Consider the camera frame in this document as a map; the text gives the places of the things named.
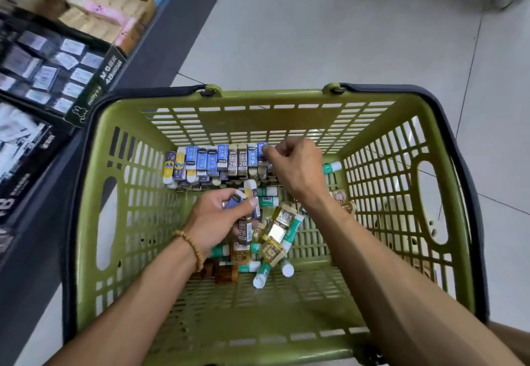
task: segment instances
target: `forearm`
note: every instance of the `forearm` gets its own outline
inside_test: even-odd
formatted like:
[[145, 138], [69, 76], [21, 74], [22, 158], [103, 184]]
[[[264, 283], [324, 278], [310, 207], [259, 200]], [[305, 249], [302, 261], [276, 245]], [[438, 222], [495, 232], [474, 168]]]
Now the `forearm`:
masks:
[[304, 207], [390, 364], [520, 364], [467, 309], [379, 242], [329, 195]]
[[140, 365], [191, 273], [196, 257], [177, 239], [118, 301], [63, 347], [50, 365]]

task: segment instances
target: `green plastic basket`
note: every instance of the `green plastic basket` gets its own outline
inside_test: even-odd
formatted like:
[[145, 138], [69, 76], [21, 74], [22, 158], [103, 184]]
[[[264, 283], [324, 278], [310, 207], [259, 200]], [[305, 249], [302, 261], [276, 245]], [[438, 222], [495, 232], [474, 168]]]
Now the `green plastic basket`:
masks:
[[[457, 300], [482, 321], [488, 318], [476, 192], [443, 111], [420, 88], [337, 83], [322, 90], [227, 92], [198, 85], [121, 91], [96, 105], [85, 131], [63, 280], [66, 341], [122, 294], [186, 219], [199, 193], [162, 184], [166, 151], [189, 144], [275, 144], [288, 135], [314, 139], [326, 162], [342, 161], [343, 170], [326, 182], [349, 192], [358, 221], [444, 290], [454, 283]], [[421, 161], [430, 162], [441, 181], [445, 244], [429, 234], [418, 187]], [[110, 263], [101, 269], [98, 217], [114, 188], [116, 232]], [[253, 274], [229, 285], [190, 279], [145, 364], [285, 364], [349, 356], [376, 362], [369, 331], [311, 219], [288, 257], [294, 277], [273, 270], [261, 290], [252, 286]]]

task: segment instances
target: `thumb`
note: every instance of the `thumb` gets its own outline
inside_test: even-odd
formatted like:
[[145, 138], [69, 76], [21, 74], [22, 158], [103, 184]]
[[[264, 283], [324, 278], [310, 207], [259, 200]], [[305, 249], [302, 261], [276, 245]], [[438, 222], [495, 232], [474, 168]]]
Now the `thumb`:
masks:
[[242, 216], [248, 215], [258, 206], [258, 198], [251, 197], [232, 209], [223, 210], [222, 214], [231, 224], [236, 222]]
[[276, 148], [272, 145], [264, 145], [261, 149], [262, 153], [265, 155], [273, 168], [280, 168], [283, 162], [286, 160], [284, 156], [281, 156]]

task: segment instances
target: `hand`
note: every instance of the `hand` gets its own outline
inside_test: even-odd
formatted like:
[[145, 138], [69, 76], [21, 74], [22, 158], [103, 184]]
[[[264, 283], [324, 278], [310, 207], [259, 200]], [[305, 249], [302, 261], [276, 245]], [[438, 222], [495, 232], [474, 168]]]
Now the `hand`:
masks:
[[234, 228], [234, 223], [248, 215], [258, 206], [258, 199], [245, 200], [232, 209], [223, 209], [222, 202], [230, 200], [235, 189], [213, 190], [202, 194], [191, 209], [182, 229], [198, 246], [206, 257], [211, 249], [219, 244]]
[[313, 140], [287, 137], [276, 147], [265, 145], [263, 154], [287, 191], [309, 206], [319, 195], [328, 195], [322, 171], [322, 151]]

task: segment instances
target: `tiled floor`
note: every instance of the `tiled floor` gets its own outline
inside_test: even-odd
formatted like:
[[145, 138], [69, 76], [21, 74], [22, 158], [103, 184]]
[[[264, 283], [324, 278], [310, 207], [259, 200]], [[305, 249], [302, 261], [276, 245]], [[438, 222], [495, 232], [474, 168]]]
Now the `tiled floor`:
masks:
[[[479, 0], [219, 0], [173, 85], [427, 88], [458, 131], [481, 195], [491, 319], [530, 331], [529, 28], [529, 3], [483, 15]], [[436, 178], [421, 180], [437, 217]], [[59, 294], [17, 366], [57, 349], [57, 335], [42, 329], [58, 320]]]

